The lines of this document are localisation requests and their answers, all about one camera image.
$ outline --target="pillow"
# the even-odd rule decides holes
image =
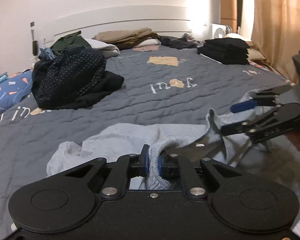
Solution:
[[[248,60],[264,60],[262,53],[256,49],[248,49]]]
[[[227,35],[224,36],[224,38],[235,38],[235,39],[241,39],[243,41],[251,41],[251,39],[247,39],[238,33],[228,33]]]
[[[0,84],[0,114],[21,102],[30,94],[32,87],[32,70],[9,78]]]

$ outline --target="screw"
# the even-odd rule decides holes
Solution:
[[[149,195],[151,198],[157,198],[159,197],[159,194],[158,193],[150,193]]]
[[[204,193],[206,193],[205,189],[203,189],[202,187],[193,187],[191,190],[190,190],[190,193],[192,195],[195,195],[195,196],[201,196],[203,195]]]
[[[118,190],[115,187],[105,187],[102,190],[102,193],[107,196],[112,196],[118,193]]]

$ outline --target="white headboard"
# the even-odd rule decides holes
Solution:
[[[99,32],[148,27],[160,35],[191,33],[188,8],[165,5],[120,6],[69,15],[47,23],[41,43],[51,46],[62,36],[81,30],[84,38]]]

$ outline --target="gray fabric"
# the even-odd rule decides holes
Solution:
[[[47,175],[57,174],[97,157],[104,157],[108,162],[114,162],[121,155],[140,153],[143,145],[149,144],[149,176],[144,179],[140,189],[169,189],[172,188],[173,182],[161,178],[158,170],[158,158],[163,150],[171,147],[180,148],[187,146],[203,136],[205,136],[205,140],[208,140],[207,145],[209,145],[216,140],[215,135],[217,140],[221,139],[221,136],[215,132],[208,133],[211,125],[220,127],[225,122],[253,119],[256,117],[256,112],[261,114],[263,112],[262,108],[258,108],[256,111],[250,110],[241,114],[225,114],[219,117],[211,109],[206,115],[207,125],[155,124],[141,126],[119,123],[106,128],[98,135],[84,140],[81,147],[74,142],[61,143],[47,164]],[[243,134],[232,137],[233,141],[231,143],[226,143],[229,141],[229,138],[224,140],[226,155],[220,153],[214,159],[236,166],[251,143],[249,138]],[[233,145],[241,145],[241,147],[235,149]]]
[[[150,56],[177,57],[179,66],[147,63]],[[206,124],[209,108],[217,114],[226,114],[229,106],[246,91],[285,84],[284,78],[253,66],[226,66],[198,55],[196,49],[179,51],[163,46],[158,51],[124,50],[120,56],[107,60],[106,70],[123,76],[125,87],[91,109],[28,115],[23,107],[37,108],[30,96],[1,117],[0,238],[11,232],[8,199],[18,188],[46,177],[46,165],[60,143],[73,141],[80,145],[116,123]],[[243,72],[249,70],[260,74]],[[197,86],[188,88],[187,77]],[[162,85],[160,90],[156,85],[159,82],[169,84],[171,79],[181,80],[184,88],[165,89]]]

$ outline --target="stack of black clothes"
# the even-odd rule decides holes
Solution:
[[[235,38],[206,40],[204,46],[198,48],[198,54],[221,62],[222,64],[248,64],[249,45]]]
[[[106,59],[99,50],[67,47],[55,59],[35,64],[31,91],[43,109],[89,107],[122,86],[123,77],[105,68]]]

